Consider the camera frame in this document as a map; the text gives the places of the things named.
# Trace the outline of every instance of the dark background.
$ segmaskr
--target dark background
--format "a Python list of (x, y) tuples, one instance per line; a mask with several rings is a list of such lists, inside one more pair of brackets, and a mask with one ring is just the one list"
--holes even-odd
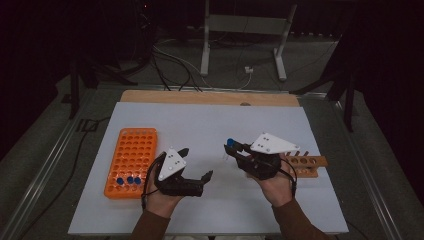
[[(267, 1), (271, 7), (263, 7), (263, 1), (237, 1), (237, 8), (228, 1), (212, 2), (215, 13), (280, 17), (289, 9), (279, 1)], [(119, 59), (132, 55), (132, 47), (125, 47), (132, 44), (125, 43), (137, 34), (135, 25), (151, 29), (159, 25), (184, 40), (186, 26), (203, 24), (202, 1), (142, 3), (147, 22), (135, 21), (134, 1), (1, 1), (0, 159), (56, 97), (55, 84), (69, 74), (70, 60), (78, 51), (101, 64), (117, 65)], [(340, 69), (355, 74), (355, 89), (364, 94), (422, 202), (418, 166), (424, 143), (420, 101), (423, 9), (418, 1), (304, 1), (291, 33), (340, 38), (323, 77)], [(138, 48), (136, 56), (148, 58), (150, 40), (137, 39), (144, 47)]]

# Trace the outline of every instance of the hand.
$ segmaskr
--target hand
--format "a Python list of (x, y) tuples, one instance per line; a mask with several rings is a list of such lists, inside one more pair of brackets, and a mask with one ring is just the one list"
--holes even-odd
[[(284, 153), (280, 153), (280, 158), (287, 160)], [(281, 169), (289, 172), (290, 167), (285, 161), (281, 160)], [(278, 172), (275, 177), (267, 180), (259, 180), (255, 177), (252, 178), (259, 184), (265, 198), (272, 206), (280, 207), (292, 200), (290, 180), (284, 174)]]
[(153, 167), (147, 183), (147, 193), (155, 192), (147, 195), (146, 210), (161, 217), (170, 218), (175, 207), (184, 196), (168, 196), (157, 190), (158, 188), (155, 185), (156, 168), (157, 165)]

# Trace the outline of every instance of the white tag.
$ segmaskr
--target white tag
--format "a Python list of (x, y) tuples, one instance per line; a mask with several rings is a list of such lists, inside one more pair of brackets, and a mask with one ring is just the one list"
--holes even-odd
[(158, 180), (163, 181), (172, 174), (185, 168), (186, 161), (175, 151), (172, 147), (166, 153), (165, 161), (163, 162), (162, 169), (160, 170)]

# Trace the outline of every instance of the blue object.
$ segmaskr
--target blue object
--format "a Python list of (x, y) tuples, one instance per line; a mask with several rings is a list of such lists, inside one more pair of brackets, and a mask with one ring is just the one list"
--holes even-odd
[(118, 183), (119, 185), (122, 185), (122, 184), (124, 184), (124, 179), (118, 178), (118, 179), (116, 179), (116, 183)]
[(135, 182), (135, 184), (140, 185), (140, 184), (141, 184), (141, 178), (136, 177), (136, 178), (134, 179), (134, 182)]
[(129, 183), (129, 184), (133, 184), (134, 183), (134, 178), (133, 177), (127, 177), (127, 182)]
[(232, 139), (232, 138), (227, 139), (227, 145), (229, 147), (232, 147), (234, 145), (234, 139)]

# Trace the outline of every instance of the wooden test tube rack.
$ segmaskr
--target wooden test tube rack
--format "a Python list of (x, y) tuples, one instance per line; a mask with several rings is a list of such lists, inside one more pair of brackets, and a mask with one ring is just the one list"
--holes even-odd
[[(293, 156), (290, 154), (290, 152), (286, 153), (286, 157), (296, 170), (298, 178), (316, 178), (318, 177), (318, 168), (328, 166), (327, 159), (324, 156), (308, 156), (308, 152), (300, 156), (299, 151)], [(294, 176), (292, 169), (290, 169), (290, 174)]]

